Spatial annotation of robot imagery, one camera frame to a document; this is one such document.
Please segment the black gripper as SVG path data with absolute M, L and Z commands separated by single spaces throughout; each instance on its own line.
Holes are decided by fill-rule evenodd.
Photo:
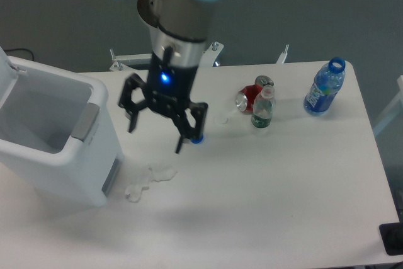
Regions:
M 198 67 L 172 66 L 152 54 L 146 83 L 136 73 L 126 78 L 118 106 L 123 108 L 130 120 L 128 132 L 136 127 L 138 114 L 145 108 L 171 117 L 179 131 L 175 153 L 179 154 L 184 141 L 198 139 L 204 132 L 208 104 L 190 100 L 190 93 Z M 144 100 L 132 101 L 132 92 L 142 89 Z

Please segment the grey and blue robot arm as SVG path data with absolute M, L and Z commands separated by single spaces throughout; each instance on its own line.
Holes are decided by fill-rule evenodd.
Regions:
M 173 121 L 180 144 L 202 138 L 208 105 L 191 101 L 190 93 L 218 2 L 138 0 L 139 16 L 151 28 L 152 55 L 147 79 L 130 75 L 120 95 L 130 130 L 148 108 Z

